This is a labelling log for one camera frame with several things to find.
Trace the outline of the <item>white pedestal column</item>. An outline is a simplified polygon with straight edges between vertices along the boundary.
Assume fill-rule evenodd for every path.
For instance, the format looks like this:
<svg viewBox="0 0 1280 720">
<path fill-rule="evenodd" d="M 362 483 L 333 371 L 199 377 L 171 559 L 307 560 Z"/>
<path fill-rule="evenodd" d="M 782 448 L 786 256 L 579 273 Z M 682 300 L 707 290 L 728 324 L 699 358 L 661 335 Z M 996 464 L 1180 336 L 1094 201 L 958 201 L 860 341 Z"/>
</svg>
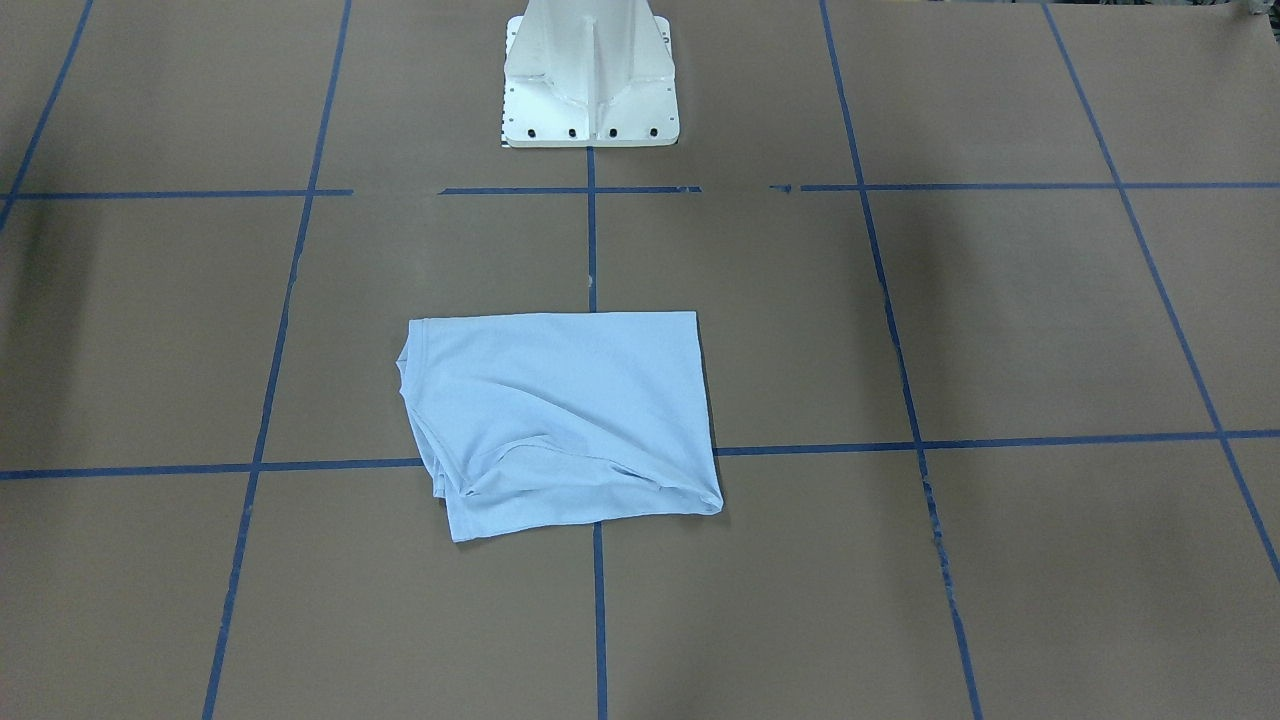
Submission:
<svg viewBox="0 0 1280 720">
<path fill-rule="evenodd" d="M 530 1 L 511 36 L 508 85 L 531 83 L 580 105 L 676 77 L 649 1 Z"/>
</svg>

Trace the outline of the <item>light blue t-shirt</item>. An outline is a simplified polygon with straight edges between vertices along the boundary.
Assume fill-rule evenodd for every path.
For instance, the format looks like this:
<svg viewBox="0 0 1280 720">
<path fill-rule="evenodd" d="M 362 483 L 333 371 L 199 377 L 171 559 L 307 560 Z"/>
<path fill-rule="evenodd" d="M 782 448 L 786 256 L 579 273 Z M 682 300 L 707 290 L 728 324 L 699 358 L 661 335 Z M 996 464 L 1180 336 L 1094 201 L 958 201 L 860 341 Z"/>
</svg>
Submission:
<svg viewBox="0 0 1280 720">
<path fill-rule="evenodd" d="M 724 507 L 694 311 L 420 318 L 396 365 L 456 543 Z"/>
</svg>

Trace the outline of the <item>white pedestal base plate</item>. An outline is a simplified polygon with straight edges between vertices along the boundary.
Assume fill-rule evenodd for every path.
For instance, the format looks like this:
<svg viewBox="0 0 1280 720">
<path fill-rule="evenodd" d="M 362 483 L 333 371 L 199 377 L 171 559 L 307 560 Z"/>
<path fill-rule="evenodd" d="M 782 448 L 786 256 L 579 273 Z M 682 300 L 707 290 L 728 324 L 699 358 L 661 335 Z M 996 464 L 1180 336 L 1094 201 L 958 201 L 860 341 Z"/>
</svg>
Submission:
<svg viewBox="0 0 1280 720">
<path fill-rule="evenodd" d="M 678 95 L 672 79 L 603 88 L 573 100 L 548 81 L 504 81 L 500 142 L 511 149 L 640 149 L 678 142 Z"/>
</svg>

